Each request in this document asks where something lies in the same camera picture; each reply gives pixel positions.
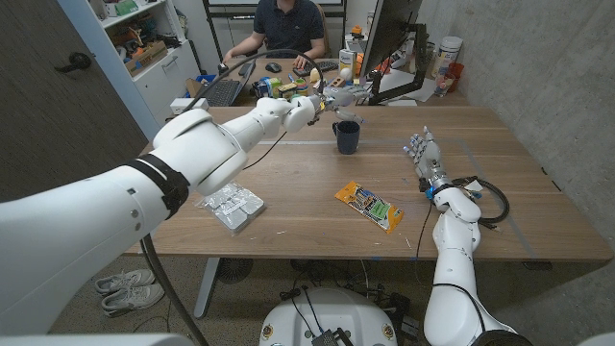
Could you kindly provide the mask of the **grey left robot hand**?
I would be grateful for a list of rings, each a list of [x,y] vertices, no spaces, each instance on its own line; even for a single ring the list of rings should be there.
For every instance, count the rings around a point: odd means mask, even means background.
[[[325,110],[332,111],[341,121],[353,121],[358,124],[364,123],[365,120],[362,117],[346,110],[346,107],[359,99],[367,98],[369,95],[370,92],[362,86],[327,86],[323,90]]]

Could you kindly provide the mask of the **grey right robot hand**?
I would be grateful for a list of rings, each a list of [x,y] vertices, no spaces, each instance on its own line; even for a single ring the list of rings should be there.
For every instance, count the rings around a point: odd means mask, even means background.
[[[420,180],[420,189],[429,185],[438,189],[443,185],[450,185],[444,165],[441,162],[441,152],[438,144],[434,141],[433,133],[427,126],[423,129],[424,134],[414,134],[410,138],[404,151],[410,156],[415,167],[415,172]]]

